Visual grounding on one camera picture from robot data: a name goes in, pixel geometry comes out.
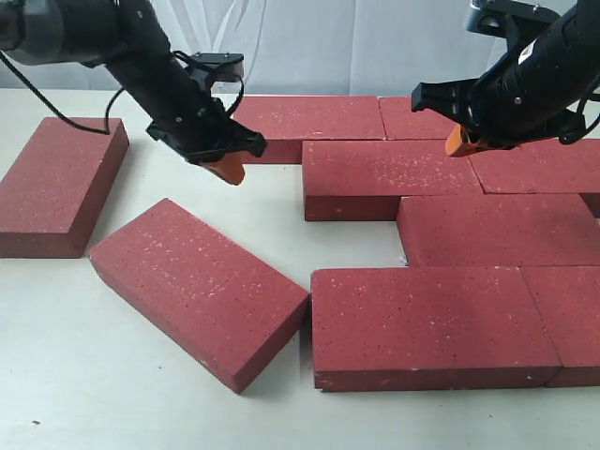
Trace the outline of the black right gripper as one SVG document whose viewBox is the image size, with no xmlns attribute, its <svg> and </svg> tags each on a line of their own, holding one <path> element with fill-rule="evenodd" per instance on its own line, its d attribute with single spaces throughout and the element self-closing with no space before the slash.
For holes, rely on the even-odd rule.
<svg viewBox="0 0 600 450">
<path fill-rule="evenodd" d="M 569 111 L 568 105 L 580 96 L 580 83 L 558 63 L 514 62 L 478 79 L 421 82 L 412 91 L 412 111 L 431 110 L 454 122 L 445 152 L 465 158 L 575 137 L 581 131 L 581 114 Z"/>
</svg>

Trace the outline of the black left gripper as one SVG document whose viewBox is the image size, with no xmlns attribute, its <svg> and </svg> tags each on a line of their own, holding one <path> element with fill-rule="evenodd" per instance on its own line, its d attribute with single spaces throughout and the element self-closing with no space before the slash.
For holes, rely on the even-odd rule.
<svg viewBox="0 0 600 450">
<path fill-rule="evenodd" d="M 181 68 L 186 72 L 186 61 Z M 231 186 L 239 186 L 245 179 L 242 157 L 236 152 L 248 152 L 258 158 L 263 155 L 267 142 L 264 136 L 233 119 L 245 93 L 244 78 L 239 83 L 235 101 L 230 107 L 212 96 L 212 89 L 202 90 L 191 79 L 192 94 L 180 101 L 175 112 L 164 118 L 154 118 L 146 133 L 161 141 L 191 164 L 204 168 Z"/>
</svg>

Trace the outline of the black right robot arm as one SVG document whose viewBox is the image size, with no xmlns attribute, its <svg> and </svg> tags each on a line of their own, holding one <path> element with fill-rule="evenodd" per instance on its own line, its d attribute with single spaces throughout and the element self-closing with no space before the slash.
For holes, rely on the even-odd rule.
<svg viewBox="0 0 600 450">
<path fill-rule="evenodd" d="M 569 145 L 598 126 L 584 109 L 599 99 L 599 4 L 578 1 L 563 15 L 518 1 L 472 1 L 466 28 L 503 38 L 505 54 L 476 79 L 419 83 L 412 111 L 455 123 L 445 151 L 461 158 L 558 139 Z"/>
</svg>

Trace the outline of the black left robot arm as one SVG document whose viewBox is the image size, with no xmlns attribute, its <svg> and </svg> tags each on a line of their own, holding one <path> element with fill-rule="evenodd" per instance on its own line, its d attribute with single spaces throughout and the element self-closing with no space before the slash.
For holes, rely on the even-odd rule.
<svg viewBox="0 0 600 450">
<path fill-rule="evenodd" d="M 150 116 L 148 135 L 186 162 L 238 186 L 243 153 L 263 155 L 264 136 L 239 124 L 213 97 L 214 83 L 242 84 L 241 53 L 195 53 L 171 48 L 148 1 L 4 1 L 1 60 L 10 71 L 78 63 L 105 67 Z"/>
</svg>

